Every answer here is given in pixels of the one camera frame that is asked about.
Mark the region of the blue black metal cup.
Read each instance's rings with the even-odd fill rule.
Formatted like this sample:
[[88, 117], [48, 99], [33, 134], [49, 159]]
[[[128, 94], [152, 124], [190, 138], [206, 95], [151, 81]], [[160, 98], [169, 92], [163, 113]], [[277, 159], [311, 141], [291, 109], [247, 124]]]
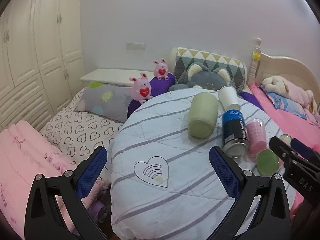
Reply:
[[250, 148], [243, 114], [236, 109], [222, 116], [223, 151], [231, 158], [243, 157]]

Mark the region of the pink clear plastic cup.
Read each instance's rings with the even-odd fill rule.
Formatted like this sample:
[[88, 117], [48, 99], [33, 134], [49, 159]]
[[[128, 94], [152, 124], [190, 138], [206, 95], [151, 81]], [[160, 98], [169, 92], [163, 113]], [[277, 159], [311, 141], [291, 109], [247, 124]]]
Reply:
[[252, 119], [246, 124], [248, 140], [250, 142], [249, 157], [256, 159], [258, 154], [267, 149], [265, 124], [260, 119]]

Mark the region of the white paper cup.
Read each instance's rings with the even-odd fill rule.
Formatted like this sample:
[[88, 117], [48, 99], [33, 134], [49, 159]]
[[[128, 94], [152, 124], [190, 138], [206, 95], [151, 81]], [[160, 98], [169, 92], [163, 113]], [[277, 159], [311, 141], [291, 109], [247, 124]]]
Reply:
[[233, 86], [224, 86], [218, 92], [218, 98], [225, 111], [240, 110], [238, 95]]

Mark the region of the green ceramic cup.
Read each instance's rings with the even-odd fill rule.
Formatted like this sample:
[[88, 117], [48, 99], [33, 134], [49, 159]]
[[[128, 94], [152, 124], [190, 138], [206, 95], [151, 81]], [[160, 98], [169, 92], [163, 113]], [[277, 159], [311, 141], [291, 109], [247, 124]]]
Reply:
[[188, 113], [189, 134], [197, 139], [206, 139], [214, 131], [218, 116], [218, 100], [210, 93], [196, 94]]

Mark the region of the pink can green lid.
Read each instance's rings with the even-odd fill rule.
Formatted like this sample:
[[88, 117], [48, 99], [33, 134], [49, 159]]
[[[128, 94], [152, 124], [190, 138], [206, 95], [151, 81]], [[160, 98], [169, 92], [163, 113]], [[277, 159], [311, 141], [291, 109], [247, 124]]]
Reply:
[[262, 176], [272, 176], [279, 172], [283, 161], [269, 148], [262, 150], [256, 158], [258, 172]]

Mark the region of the blue cartoon pillow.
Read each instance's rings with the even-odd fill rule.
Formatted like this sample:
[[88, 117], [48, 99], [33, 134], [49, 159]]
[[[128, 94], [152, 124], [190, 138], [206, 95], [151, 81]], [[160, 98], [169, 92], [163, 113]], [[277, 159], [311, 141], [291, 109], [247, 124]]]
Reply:
[[264, 94], [269, 98], [269, 100], [274, 105], [275, 109], [281, 109], [283, 111], [292, 113], [302, 119], [306, 120], [306, 112], [303, 107], [294, 102], [291, 99], [287, 99], [284, 96], [281, 96], [275, 92], [267, 92], [265, 88], [260, 87]]

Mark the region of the white pink plush dog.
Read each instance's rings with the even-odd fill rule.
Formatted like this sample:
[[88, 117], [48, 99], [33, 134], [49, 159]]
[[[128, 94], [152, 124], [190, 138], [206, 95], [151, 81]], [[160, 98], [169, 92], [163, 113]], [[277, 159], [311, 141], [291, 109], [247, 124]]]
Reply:
[[304, 90], [299, 86], [291, 83], [281, 76], [271, 76], [263, 79], [262, 87], [267, 92], [274, 92], [287, 99], [300, 104], [307, 108], [310, 112], [317, 110], [314, 93], [311, 90]]

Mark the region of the heart pattern bed sheet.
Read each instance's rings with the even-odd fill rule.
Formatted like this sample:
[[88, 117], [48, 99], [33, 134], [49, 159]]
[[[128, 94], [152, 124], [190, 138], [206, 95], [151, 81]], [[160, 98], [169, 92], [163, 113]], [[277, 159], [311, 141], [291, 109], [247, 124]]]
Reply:
[[81, 90], [40, 130], [40, 134], [74, 165], [87, 159], [98, 146], [109, 148], [123, 126], [121, 122], [93, 113], [76, 111], [78, 104], [83, 102], [82, 94]]

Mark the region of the triangle pattern bolster pillow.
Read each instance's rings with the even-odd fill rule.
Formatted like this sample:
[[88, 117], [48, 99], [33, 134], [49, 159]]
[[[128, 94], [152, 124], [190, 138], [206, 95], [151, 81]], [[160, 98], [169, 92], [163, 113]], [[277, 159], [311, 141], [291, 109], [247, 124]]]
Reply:
[[168, 68], [175, 76], [176, 83], [186, 83], [187, 69], [192, 64], [203, 64], [210, 71], [217, 68], [227, 70], [230, 76], [230, 85], [237, 93], [241, 93], [246, 86], [247, 68], [241, 61], [207, 51], [183, 47], [173, 48], [169, 57]]

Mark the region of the pink bunny plush front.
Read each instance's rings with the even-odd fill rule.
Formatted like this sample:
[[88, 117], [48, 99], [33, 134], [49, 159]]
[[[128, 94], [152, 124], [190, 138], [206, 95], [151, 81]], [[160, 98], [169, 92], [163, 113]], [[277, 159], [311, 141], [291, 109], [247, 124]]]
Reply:
[[141, 73], [140, 75], [140, 78], [130, 78], [130, 81], [133, 82], [130, 94], [133, 100], [138, 101], [142, 105], [147, 100], [153, 98], [153, 96], [151, 95], [152, 88], [147, 75], [145, 73]]

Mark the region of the pink bunny plush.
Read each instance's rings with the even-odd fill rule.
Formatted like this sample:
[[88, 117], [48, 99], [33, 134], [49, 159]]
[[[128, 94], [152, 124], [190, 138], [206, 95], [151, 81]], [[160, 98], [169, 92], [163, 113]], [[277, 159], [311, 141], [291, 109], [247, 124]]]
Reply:
[[153, 98], [153, 96], [151, 95], [152, 88], [147, 75], [145, 73], [141, 73], [140, 75], [140, 78], [130, 78], [130, 81], [133, 82], [130, 94], [133, 100], [138, 101], [142, 105], [147, 100]]
[[159, 62], [154, 61], [154, 64], [156, 65], [155, 70], [153, 71], [155, 78], [157, 80], [164, 79], [167, 81], [169, 79], [168, 77], [169, 70], [165, 62], [165, 59], [161, 59]]

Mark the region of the white bedside table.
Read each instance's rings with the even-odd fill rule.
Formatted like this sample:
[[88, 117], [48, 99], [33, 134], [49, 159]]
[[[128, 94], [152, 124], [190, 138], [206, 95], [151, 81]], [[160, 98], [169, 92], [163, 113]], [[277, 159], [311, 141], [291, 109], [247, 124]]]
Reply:
[[84, 75], [80, 80], [85, 86], [94, 81], [119, 86], [132, 86], [132, 82], [129, 78], [141, 77], [141, 72], [144, 72], [147, 75], [149, 81], [154, 78], [153, 72], [146, 70], [102, 68]]

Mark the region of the pink bunny plush rear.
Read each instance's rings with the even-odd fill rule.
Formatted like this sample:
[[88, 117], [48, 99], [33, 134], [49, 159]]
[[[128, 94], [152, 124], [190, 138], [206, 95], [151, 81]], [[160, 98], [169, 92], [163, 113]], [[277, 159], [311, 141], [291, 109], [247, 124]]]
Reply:
[[159, 62], [154, 61], [154, 64], [156, 65], [155, 70], [153, 71], [155, 78], [157, 80], [164, 79], [167, 81], [169, 79], [168, 77], [169, 70], [165, 62], [165, 59], [161, 59]]

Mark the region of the cream wardrobe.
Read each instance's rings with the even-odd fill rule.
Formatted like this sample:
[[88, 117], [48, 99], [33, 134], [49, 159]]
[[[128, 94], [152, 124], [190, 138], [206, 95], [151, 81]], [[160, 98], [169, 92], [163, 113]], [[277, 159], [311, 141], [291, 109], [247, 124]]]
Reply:
[[80, 0], [10, 0], [1, 14], [1, 129], [41, 129], [82, 90]]

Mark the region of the white wall socket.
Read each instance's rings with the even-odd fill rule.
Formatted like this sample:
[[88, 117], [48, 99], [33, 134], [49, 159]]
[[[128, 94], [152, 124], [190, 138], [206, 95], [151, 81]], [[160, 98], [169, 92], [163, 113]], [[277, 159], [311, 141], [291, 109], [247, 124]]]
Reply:
[[146, 44], [145, 43], [127, 43], [126, 50], [145, 50]]

